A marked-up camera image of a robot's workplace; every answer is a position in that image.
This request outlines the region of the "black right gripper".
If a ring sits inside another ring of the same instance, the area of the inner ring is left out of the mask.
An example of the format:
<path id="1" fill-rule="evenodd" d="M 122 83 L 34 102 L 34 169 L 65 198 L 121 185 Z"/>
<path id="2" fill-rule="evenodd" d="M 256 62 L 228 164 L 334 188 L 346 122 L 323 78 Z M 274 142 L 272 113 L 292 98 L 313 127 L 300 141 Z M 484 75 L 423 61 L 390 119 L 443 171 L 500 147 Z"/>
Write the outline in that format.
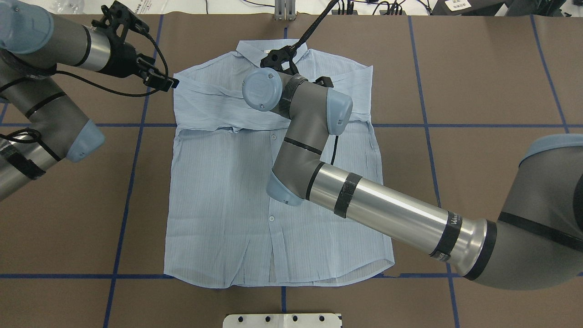
<path id="1" fill-rule="evenodd" d="M 315 79 L 314 84 L 321 87 L 334 88 L 334 83 L 331 77 L 318 77 Z"/>

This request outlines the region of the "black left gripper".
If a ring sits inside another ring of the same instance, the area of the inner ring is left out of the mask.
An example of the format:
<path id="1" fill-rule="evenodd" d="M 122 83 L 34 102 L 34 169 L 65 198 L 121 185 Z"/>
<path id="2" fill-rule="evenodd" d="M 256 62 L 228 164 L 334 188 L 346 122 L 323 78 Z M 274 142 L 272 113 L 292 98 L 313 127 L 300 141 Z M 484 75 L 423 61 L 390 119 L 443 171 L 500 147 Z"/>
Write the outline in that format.
<path id="1" fill-rule="evenodd" d="M 143 78 L 146 87 L 163 92 L 179 85 L 178 79 L 168 77 L 167 69 L 161 71 L 156 66 L 154 58 L 138 52 L 129 43 L 112 46 L 104 74 L 121 78 L 135 75 Z"/>

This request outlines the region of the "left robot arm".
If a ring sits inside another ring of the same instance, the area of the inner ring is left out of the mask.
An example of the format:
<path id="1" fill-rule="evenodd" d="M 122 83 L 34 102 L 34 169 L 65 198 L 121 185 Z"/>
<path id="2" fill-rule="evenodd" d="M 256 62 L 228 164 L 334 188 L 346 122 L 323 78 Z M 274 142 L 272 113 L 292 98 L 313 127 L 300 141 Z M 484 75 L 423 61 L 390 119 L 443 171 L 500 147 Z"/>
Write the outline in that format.
<path id="1" fill-rule="evenodd" d="M 102 16 L 85 26 L 41 6 L 1 2 L 1 102 L 12 104 L 29 127 L 1 135 L 1 199 L 38 180 L 63 159 L 79 162 L 96 151 L 105 137 L 53 76 L 61 74 L 114 95 L 146 97 L 176 88 L 149 26 L 115 0 Z M 137 76 L 150 88 L 144 93 L 114 91 L 71 72 L 67 65 L 111 77 Z"/>

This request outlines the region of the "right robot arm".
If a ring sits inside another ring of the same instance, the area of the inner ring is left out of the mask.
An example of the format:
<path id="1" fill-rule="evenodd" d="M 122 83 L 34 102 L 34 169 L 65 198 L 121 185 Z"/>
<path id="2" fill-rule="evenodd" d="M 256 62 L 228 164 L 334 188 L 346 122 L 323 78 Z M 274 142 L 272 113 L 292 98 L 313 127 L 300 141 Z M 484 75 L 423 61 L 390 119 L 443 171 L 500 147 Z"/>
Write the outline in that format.
<path id="1" fill-rule="evenodd" d="M 582 272 L 580 133 L 535 140 L 497 220 L 466 219 L 323 162 L 327 137 L 344 132 L 353 108 L 331 85 L 259 68 L 242 82 L 242 96 L 251 108 L 290 120 L 266 188 L 271 198 L 310 201 L 491 288 L 549 288 Z"/>

